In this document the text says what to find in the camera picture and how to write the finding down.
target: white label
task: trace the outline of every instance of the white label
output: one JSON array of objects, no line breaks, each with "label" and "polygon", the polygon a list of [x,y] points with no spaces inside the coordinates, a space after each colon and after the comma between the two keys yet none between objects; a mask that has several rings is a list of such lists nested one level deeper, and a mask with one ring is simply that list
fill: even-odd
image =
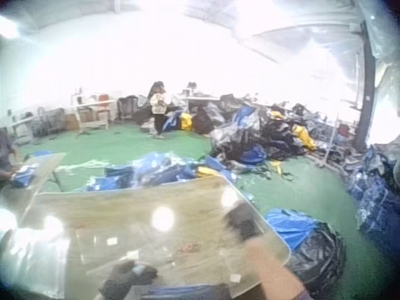
[{"label": "white label", "polygon": [[139,251],[128,251],[126,257],[129,259],[139,259]]},{"label": "white label", "polygon": [[232,283],[240,283],[241,278],[242,278],[242,276],[240,274],[231,274],[230,281]]}]

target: hand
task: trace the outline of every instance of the hand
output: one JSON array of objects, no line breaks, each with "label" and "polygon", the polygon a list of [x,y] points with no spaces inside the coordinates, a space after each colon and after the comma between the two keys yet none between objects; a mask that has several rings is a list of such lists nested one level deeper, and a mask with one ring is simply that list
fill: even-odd
[{"label": "hand", "polygon": [[107,300],[123,300],[131,286],[151,284],[156,277],[157,270],[153,267],[126,261],[112,269],[99,291]]},{"label": "hand", "polygon": [[254,209],[248,203],[241,203],[224,217],[227,225],[239,232],[242,241],[258,236],[261,231],[254,222]]}]

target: chair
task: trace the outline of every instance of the chair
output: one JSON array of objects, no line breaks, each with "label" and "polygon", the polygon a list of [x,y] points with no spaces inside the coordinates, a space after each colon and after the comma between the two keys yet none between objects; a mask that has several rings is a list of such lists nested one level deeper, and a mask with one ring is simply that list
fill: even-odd
[{"label": "chair", "polygon": [[118,119],[125,121],[125,119],[133,119],[133,114],[138,110],[138,97],[128,96],[126,98],[119,98],[117,101]]}]

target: wooden tabletop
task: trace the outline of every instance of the wooden tabletop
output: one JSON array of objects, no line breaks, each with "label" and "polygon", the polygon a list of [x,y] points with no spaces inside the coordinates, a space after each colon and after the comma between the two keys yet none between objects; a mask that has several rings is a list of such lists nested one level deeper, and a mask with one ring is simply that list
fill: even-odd
[{"label": "wooden tabletop", "polygon": [[[243,244],[223,219],[239,202],[246,201],[222,177],[141,189],[40,194],[20,227],[44,232],[43,220],[52,216],[63,232],[50,244],[24,249],[30,268],[21,274],[32,279],[43,269],[57,273],[65,280],[66,298],[94,299],[115,264],[136,259],[158,270],[155,284],[227,283],[236,297],[259,283],[244,257]],[[287,245],[261,215],[256,222],[267,247],[286,263]],[[68,249],[65,257],[55,247],[58,244]],[[5,250],[9,269],[16,268],[22,251]],[[41,259],[44,253],[48,260]],[[67,270],[65,278],[60,269]],[[57,280],[39,281],[47,292],[60,291]],[[30,281],[28,286],[38,284]]]}]

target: yellow bag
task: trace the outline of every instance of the yellow bag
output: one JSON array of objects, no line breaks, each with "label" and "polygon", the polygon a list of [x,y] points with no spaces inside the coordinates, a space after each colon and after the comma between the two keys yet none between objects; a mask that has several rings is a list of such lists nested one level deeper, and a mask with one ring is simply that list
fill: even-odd
[{"label": "yellow bag", "polygon": [[192,116],[186,112],[181,114],[181,129],[192,130]]},{"label": "yellow bag", "polygon": [[314,140],[310,137],[305,127],[294,125],[292,130],[293,133],[297,135],[297,137],[302,141],[302,143],[307,149],[312,151],[317,149]]}]

